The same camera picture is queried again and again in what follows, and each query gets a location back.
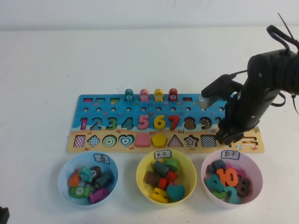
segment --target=red number 7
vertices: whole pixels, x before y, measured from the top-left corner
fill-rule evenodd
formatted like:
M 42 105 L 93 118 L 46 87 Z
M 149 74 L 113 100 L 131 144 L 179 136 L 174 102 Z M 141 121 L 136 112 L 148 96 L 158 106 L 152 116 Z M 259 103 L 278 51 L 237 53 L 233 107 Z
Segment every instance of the red number 7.
M 168 117 L 169 121 L 172 121 L 172 124 L 170 126 L 170 130 L 174 130 L 179 122 L 179 116 L 178 115 L 171 115 Z

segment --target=number puzzle board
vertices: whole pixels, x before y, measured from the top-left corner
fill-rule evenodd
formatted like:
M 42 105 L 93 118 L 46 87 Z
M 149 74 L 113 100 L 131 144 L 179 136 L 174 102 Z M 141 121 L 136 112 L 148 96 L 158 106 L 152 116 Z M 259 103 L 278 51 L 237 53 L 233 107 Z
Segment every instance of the number puzzle board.
M 218 100 L 211 107 L 201 109 L 198 103 L 200 94 L 178 94 L 178 101 L 168 101 L 164 94 L 163 102 L 155 102 L 149 95 L 148 102 L 140 102 L 134 95 L 133 102 L 126 102 L 125 95 L 81 95 L 78 100 L 75 118 L 71 128 L 68 152 L 80 153 L 88 150 L 120 153 L 149 153 L 154 147 L 153 137 L 161 133 L 166 144 L 161 148 L 178 150 L 183 153 L 212 153 L 220 149 L 239 150 L 243 153 L 263 153 L 264 146 L 259 128 L 246 132 L 244 138 L 231 146 L 221 145 L 214 135 L 218 122 L 225 116 L 225 101 Z M 148 115 L 149 127 L 137 128 L 141 115 Z M 162 130 L 154 128 L 154 119 L 164 115 L 166 126 Z M 170 130 L 171 115 L 178 115 L 179 122 Z M 149 147 L 135 145 L 138 134 L 146 133 Z

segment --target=green number piece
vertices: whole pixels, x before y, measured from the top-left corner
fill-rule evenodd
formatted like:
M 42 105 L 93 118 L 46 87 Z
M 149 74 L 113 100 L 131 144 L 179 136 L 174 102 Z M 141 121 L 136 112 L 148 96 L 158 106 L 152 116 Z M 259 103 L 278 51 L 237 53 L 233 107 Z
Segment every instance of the green number piece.
M 116 127 L 117 127 L 117 124 L 116 124 L 117 119 L 116 118 L 108 118 L 107 120 L 109 121 L 108 124 L 111 125 L 111 126 L 107 126 L 106 129 L 107 130 L 114 130 L 114 129 L 116 129 Z
M 241 204 L 241 199 L 237 198 L 237 190 L 234 187 L 227 186 L 223 189 L 227 195 L 230 195 L 228 203 Z

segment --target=triangle shape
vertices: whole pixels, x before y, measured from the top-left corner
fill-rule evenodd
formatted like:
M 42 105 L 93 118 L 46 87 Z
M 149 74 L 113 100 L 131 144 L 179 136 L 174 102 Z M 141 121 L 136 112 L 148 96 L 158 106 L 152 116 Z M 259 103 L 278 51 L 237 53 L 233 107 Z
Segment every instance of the triangle shape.
M 173 135 L 172 139 L 167 145 L 168 147 L 183 147 L 183 143 L 178 139 L 176 135 Z

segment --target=rectangular slot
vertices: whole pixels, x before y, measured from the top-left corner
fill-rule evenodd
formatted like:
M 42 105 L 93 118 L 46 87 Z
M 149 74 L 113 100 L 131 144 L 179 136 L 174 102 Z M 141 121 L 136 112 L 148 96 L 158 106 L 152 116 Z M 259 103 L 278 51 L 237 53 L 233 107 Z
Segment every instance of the rectangular slot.
M 192 97 L 183 97 L 183 101 L 192 101 Z
M 110 98 L 110 102 L 111 102 L 111 103 L 117 103 L 117 102 L 119 102 L 119 101 L 120 101 L 119 98 Z
M 96 103 L 104 103 L 105 102 L 105 98 L 96 98 L 95 102 Z
M 92 102 L 93 99 L 92 98 L 83 98 L 83 102 L 87 103 L 87 102 Z

